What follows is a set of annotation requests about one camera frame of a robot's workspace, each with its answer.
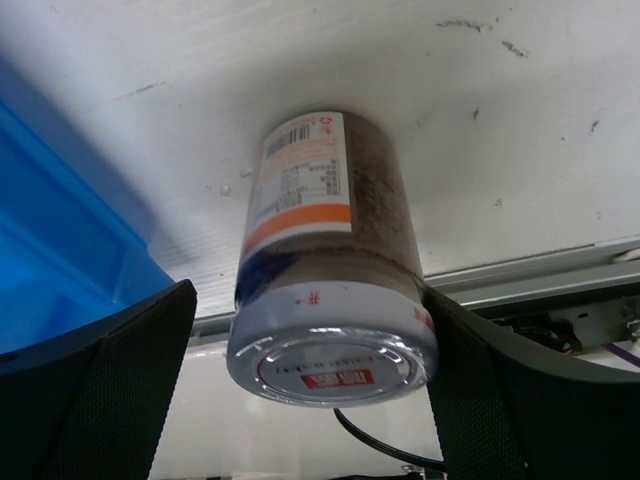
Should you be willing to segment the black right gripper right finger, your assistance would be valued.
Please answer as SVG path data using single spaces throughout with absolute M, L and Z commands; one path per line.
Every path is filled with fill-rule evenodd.
M 432 288 L 428 385 L 451 479 L 636 479 L 639 375 L 555 352 Z

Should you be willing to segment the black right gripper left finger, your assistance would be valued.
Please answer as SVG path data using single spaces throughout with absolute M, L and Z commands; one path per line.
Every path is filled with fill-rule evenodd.
M 183 280 L 1 356 L 4 479 L 148 477 L 191 334 Z

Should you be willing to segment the white-lid spice jar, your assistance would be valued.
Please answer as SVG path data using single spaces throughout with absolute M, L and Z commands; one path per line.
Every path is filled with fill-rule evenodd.
M 426 385 L 438 362 L 389 137 L 345 111 L 277 126 L 255 165 L 226 365 L 246 391 L 318 408 Z

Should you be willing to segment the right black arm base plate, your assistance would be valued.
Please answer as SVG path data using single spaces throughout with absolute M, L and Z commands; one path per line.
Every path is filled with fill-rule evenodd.
M 639 353 L 638 296 L 505 317 L 494 323 L 564 354 L 587 355 L 614 347 Z

